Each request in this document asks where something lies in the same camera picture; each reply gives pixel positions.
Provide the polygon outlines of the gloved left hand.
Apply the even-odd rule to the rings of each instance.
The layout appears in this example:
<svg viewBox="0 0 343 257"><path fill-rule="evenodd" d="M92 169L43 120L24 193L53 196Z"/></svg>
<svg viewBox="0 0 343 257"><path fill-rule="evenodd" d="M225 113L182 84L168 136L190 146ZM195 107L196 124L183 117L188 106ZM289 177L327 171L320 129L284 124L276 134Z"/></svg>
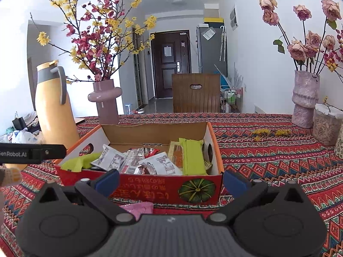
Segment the gloved left hand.
<svg viewBox="0 0 343 257"><path fill-rule="evenodd" d="M17 168L0 168L0 186L15 186L22 182L21 172Z"/></svg>

